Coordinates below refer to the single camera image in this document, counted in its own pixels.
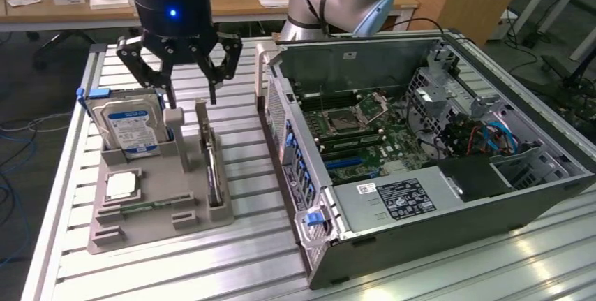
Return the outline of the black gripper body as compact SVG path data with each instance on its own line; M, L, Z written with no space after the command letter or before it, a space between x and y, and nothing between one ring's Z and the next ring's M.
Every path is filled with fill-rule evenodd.
M142 46L171 65L206 63L217 44L210 0L134 0Z

